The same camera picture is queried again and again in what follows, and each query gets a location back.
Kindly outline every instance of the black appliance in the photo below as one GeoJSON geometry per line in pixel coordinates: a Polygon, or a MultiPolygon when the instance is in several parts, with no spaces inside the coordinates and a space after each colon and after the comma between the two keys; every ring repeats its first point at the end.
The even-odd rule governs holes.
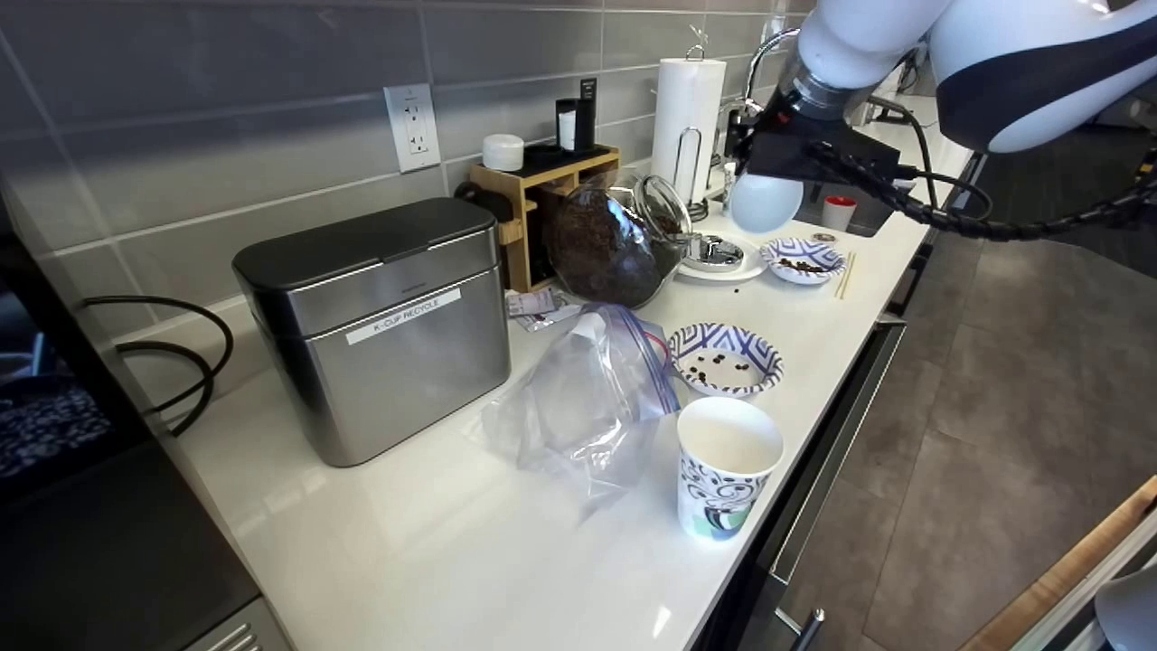
{"type": "Polygon", "coordinates": [[[66,295],[0,205],[5,647],[290,647],[66,295]]]}

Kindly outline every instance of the paper cup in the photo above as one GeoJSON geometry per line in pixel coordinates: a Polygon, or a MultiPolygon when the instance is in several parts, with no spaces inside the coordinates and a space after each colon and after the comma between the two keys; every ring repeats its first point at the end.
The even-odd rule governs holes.
{"type": "Polygon", "coordinates": [[[856,200],[852,194],[824,194],[824,227],[846,230],[852,214],[856,214],[856,200]]]}
{"type": "Polygon", "coordinates": [[[678,413],[677,435],[684,446],[684,530],[695,538],[737,535],[784,452],[778,424],[748,402],[701,396],[678,413]]]}

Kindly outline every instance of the metal container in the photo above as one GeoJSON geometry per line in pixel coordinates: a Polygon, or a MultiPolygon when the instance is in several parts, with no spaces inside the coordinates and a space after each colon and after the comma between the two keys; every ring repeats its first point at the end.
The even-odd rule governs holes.
{"type": "Polygon", "coordinates": [[[385,452],[508,377],[494,220],[471,202],[257,242],[234,270],[332,467],[385,452]]]}

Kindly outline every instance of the gray tile backsplash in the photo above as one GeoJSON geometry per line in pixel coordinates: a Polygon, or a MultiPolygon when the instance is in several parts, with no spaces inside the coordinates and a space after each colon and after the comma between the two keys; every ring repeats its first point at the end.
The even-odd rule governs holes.
{"type": "MultiPolygon", "coordinates": [[[[599,80],[595,137],[642,174],[659,57],[692,53],[710,33],[710,53],[734,67],[778,4],[5,4],[0,171],[26,227],[84,293],[224,300],[248,242],[445,194],[483,132],[549,142],[553,101],[573,97],[583,77],[599,80]],[[396,174],[378,97],[395,82],[432,85],[442,166],[396,174]]],[[[113,331],[150,317],[102,315],[113,331]]]]}

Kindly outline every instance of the kitchen counter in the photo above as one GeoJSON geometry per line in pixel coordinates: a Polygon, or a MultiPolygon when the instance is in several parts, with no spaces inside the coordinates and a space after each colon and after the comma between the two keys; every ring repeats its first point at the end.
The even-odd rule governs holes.
{"type": "MultiPolygon", "coordinates": [[[[905,126],[871,129],[915,162],[905,126]]],[[[970,150],[931,137],[931,159],[956,174],[970,150]]],[[[769,242],[737,235],[722,215],[705,227],[769,242]]],[[[731,541],[678,530],[678,446],[667,426],[641,485],[583,513],[561,479],[487,452],[478,416],[502,389],[364,467],[332,470],[312,452],[279,371],[263,371],[220,396],[179,452],[304,651],[688,647],[922,238],[925,227],[890,215],[876,238],[840,235],[851,277],[792,290],[778,277],[705,285],[671,276],[641,309],[664,331],[737,321],[781,352],[784,381],[751,402],[781,424],[784,460],[731,541]]],[[[508,330],[512,377],[564,330],[508,330]]]]}

